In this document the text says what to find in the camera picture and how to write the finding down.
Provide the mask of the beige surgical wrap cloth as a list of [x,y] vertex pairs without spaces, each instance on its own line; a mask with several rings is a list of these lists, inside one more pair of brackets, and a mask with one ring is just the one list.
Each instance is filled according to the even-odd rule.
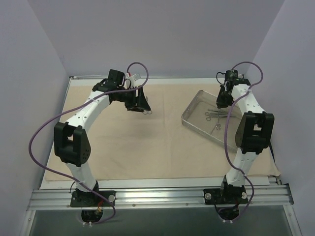
[[214,84],[145,85],[152,114],[129,112],[113,102],[92,124],[88,163],[98,180],[223,177],[235,153],[182,125],[182,113],[198,91]]

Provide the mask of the wire mesh instrument tray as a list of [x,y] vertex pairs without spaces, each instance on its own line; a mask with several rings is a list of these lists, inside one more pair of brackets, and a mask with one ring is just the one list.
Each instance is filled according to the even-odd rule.
[[[217,118],[212,118],[207,121],[204,113],[208,109],[217,110],[216,105],[217,97],[204,91],[200,90],[197,92],[195,97],[192,99],[190,104],[187,106],[182,114],[182,124],[203,137],[207,138],[211,142],[223,147],[224,146],[224,130],[227,121],[226,118],[220,118],[221,129],[216,130],[215,126]],[[230,111],[230,107],[221,108],[220,110]]]

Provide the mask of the ribbed steel forceps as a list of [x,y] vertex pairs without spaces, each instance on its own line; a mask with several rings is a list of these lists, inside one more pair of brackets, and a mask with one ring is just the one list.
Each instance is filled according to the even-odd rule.
[[216,126],[215,126],[215,128],[216,128],[216,130],[220,130],[221,129],[221,124],[220,124],[220,113],[216,113],[216,115],[217,115],[217,123],[216,123]]

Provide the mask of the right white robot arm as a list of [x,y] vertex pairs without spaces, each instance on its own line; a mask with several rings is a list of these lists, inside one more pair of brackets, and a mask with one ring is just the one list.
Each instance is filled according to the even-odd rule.
[[[228,126],[232,111],[237,106],[241,112],[241,120],[235,134],[237,153],[231,162],[227,149]],[[248,181],[248,172],[254,160],[268,148],[274,126],[275,117],[267,113],[255,98],[251,86],[247,84],[233,85],[228,83],[220,86],[217,97],[217,107],[227,108],[227,120],[224,128],[224,151],[230,171],[224,176],[222,188],[218,191],[219,198],[224,203],[229,203],[241,196],[245,182]]]

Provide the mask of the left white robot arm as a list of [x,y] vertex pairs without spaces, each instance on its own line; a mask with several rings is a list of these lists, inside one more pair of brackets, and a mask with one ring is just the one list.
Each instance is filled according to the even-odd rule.
[[98,182],[93,177],[88,164],[91,145],[87,132],[101,114],[113,101],[122,102],[128,111],[151,112],[151,107],[142,87],[137,85],[138,74],[126,79],[123,85],[118,79],[104,79],[97,83],[85,106],[80,108],[66,122],[58,122],[54,127],[54,153],[70,169],[72,176],[78,180],[76,192],[82,194],[82,201],[94,206],[99,201]]

